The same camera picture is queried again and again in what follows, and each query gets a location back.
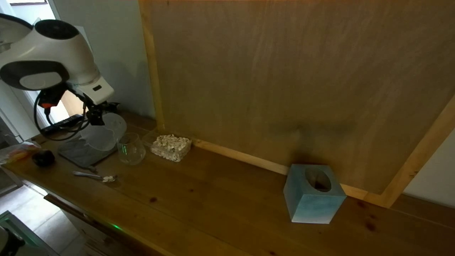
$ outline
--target gray coaster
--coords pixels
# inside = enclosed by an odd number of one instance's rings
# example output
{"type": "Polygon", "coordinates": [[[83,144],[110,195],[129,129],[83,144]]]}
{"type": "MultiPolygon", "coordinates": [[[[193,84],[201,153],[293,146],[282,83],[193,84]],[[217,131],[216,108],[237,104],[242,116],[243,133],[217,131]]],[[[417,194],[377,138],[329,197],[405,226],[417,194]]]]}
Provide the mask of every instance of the gray coaster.
{"type": "Polygon", "coordinates": [[[97,173],[93,165],[116,151],[116,146],[109,151],[100,151],[85,144],[81,137],[74,138],[60,145],[58,154],[82,169],[97,173]]]}

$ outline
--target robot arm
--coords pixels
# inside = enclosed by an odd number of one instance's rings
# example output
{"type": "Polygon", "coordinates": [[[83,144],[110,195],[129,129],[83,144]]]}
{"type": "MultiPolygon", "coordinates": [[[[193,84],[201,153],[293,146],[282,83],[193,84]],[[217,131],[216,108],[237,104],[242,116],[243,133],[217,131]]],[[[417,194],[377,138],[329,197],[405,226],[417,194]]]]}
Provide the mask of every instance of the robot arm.
{"type": "Polygon", "coordinates": [[[31,29],[17,18],[1,15],[0,36],[0,42],[4,41],[0,46],[0,79],[6,84],[33,91],[66,83],[70,91],[93,105],[114,93],[98,71],[84,37],[72,25],[42,20],[31,29]],[[28,31],[20,40],[18,28],[22,34],[28,31]],[[8,35],[13,42],[2,38],[8,35]]]}

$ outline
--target plastic bag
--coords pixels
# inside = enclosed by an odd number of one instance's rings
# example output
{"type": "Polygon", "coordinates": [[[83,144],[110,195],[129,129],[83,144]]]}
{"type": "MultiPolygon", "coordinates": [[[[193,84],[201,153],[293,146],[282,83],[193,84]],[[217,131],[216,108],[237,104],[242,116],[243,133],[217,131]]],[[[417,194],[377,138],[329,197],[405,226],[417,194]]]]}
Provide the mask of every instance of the plastic bag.
{"type": "Polygon", "coordinates": [[[21,144],[0,149],[0,164],[13,163],[40,150],[41,147],[33,142],[24,141],[21,144]]]}

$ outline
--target dark round object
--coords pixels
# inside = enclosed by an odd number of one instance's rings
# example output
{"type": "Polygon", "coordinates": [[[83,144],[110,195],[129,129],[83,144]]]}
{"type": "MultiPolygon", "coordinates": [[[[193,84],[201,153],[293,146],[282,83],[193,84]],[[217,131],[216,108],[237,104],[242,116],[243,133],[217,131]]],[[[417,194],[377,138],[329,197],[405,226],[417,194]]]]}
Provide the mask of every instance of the dark round object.
{"type": "Polygon", "coordinates": [[[71,39],[79,34],[77,28],[61,20],[41,20],[35,24],[35,29],[41,35],[57,40],[71,39]]]}
{"type": "Polygon", "coordinates": [[[39,167],[46,167],[53,164],[56,160],[54,154],[50,150],[42,150],[31,156],[33,162],[39,167]]]}

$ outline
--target black remote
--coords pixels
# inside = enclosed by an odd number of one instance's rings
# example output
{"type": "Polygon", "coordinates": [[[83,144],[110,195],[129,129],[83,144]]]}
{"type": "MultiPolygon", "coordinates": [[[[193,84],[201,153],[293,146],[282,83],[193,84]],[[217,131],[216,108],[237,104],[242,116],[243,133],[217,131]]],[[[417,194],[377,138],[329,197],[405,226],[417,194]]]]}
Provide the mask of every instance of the black remote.
{"type": "Polygon", "coordinates": [[[78,122],[84,120],[84,116],[80,114],[76,114],[73,116],[68,117],[65,120],[61,120],[60,122],[56,122],[54,125],[50,125],[44,129],[42,129],[42,133],[44,135],[52,135],[56,132],[61,131],[62,129],[68,129],[75,126],[78,122]]]}

